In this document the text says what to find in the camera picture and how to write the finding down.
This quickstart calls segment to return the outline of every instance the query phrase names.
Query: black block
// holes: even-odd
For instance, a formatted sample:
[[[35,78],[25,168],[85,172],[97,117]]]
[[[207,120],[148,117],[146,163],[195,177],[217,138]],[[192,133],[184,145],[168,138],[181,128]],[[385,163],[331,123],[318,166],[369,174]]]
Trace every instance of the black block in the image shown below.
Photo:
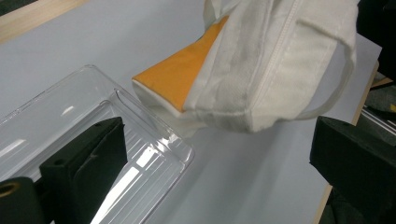
[[[396,149],[355,126],[319,117],[311,164],[367,220],[396,223]]]
[[[0,223],[46,223],[30,178],[17,177],[0,183]]]
[[[121,118],[92,125],[40,166],[55,222],[90,223],[127,162]]]

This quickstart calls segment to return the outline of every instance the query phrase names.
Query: black object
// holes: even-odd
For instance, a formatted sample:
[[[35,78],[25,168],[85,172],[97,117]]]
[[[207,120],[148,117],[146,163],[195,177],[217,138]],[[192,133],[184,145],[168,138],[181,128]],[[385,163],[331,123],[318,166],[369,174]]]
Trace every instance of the black object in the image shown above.
[[[2,0],[0,1],[0,16],[17,10],[20,7],[27,6],[35,1],[37,0]]]
[[[382,47],[378,71],[396,79],[396,0],[360,0],[358,33]]]
[[[332,188],[319,224],[370,224],[370,222],[336,188]]]
[[[0,183],[0,222],[46,223],[30,178],[17,177]]]
[[[55,222],[90,223],[126,162],[122,119],[114,118],[94,124],[41,164],[57,203]]]
[[[396,223],[396,150],[363,130],[319,117],[311,164],[372,223]]]
[[[56,213],[57,203],[54,194],[44,186],[43,178],[35,182],[35,192],[40,201],[41,209],[44,214],[45,223],[50,224]]]
[[[376,116],[380,117],[381,119],[396,121],[396,113],[395,112],[388,112],[375,109],[371,106],[367,106],[367,110],[373,112]]]

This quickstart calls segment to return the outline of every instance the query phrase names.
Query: white surface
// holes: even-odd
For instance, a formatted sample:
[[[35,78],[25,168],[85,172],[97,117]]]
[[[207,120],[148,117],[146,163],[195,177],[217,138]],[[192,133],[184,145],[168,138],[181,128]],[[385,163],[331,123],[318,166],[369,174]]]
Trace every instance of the white surface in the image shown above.
[[[132,91],[132,75],[199,37],[202,8],[195,0],[91,0],[0,45],[0,117],[87,63]],[[378,53],[358,39],[358,73],[329,115],[352,120]],[[340,48],[314,103],[343,63]],[[309,165],[314,127],[309,120],[252,135],[201,130],[188,140],[192,165],[148,223],[311,223],[326,185]]]

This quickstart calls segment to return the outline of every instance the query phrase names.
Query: wooden surface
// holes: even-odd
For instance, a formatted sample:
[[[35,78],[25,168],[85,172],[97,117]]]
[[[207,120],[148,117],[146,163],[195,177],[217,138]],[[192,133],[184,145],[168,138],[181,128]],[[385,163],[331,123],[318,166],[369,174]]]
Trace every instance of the wooden surface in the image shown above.
[[[361,96],[361,101],[359,102],[358,108],[356,108],[356,113],[355,113],[355,115],[353,117],[353,120],[351,122],[353,125],[356,125],[358,123],[359,117],[361,116],[361,110],[363,109],[364,102],[366,101],[367,95],[369,94],[370,88],[372,87],[373,80],[374,80],[375,75],[376,75],[376,71],[378,70],[378,66],[379,66],[379,63],[376,62],[375,66],[374,66],[374,69],[373,69],[373,72],[372,72],[372,74],[370,76],[370,79],[369,79],[369,81],[367,83],[367,86],[366,86],[366,88],[364,90],[364,93]],[[323,196],[322,196],[322,200],[320,202],[320,205],[318,207],[318,211],[315,214],[315,218],[314,218],[314,222],[313,222],[314,224],[318,224],[320,222],[320,218],[321,218],[321,216],[323,214],[324,207],[326,206],[327,200],[329,199],[329,196],[330,196],[331,192],[332,192],[332,186],[331,185],[327,185],[326,189],[323,191]]]
[[[36,28],[88,0],[40,0],[0,17],[0,44]]]
[[[378,86],[382,86],[382,85],[386,85],[389,84],[390,82],[392,82],[393,80],[388,78],[388,77],[384,77],[383,79],[377,81],[376,83],[373,83],[373,87],[378,87]]]

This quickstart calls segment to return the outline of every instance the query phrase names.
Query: clear plastic container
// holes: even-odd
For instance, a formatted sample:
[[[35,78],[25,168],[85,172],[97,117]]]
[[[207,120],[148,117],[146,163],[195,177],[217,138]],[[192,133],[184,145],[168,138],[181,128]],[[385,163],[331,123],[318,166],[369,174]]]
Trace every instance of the clear plastic container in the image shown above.
[[[0,180],[38,166],[94,123],[122,117],[128,163],[92,223],[144,221],[191,163],[192,149],[133,96],[87,65],[0,120]]]

